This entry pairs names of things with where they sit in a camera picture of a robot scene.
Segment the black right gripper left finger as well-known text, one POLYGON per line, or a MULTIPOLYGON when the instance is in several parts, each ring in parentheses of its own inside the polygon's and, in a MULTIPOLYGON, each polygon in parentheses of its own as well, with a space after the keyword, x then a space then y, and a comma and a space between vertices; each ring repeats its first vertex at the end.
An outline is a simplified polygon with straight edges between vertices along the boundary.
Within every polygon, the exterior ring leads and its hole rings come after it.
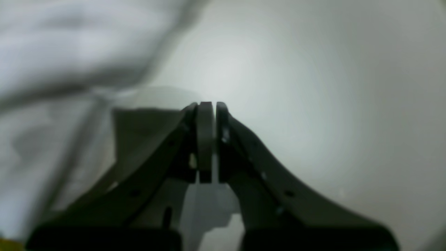
POLYGON ((212 181, 211 102, 113 112, 116 162, 66 211, 40 224, 29 251, 180 251, 172 226, 190 184, 212 181))

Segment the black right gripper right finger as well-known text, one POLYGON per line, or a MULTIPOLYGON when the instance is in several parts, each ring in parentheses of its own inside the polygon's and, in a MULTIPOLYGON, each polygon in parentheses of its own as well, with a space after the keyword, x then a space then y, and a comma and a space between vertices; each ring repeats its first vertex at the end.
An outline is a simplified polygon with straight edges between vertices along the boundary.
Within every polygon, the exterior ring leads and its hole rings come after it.
POLYGON ((235 193, 241 251, 398 251, 388 228, 311 189, 248 127, 216 105, 219 180, 235 193))

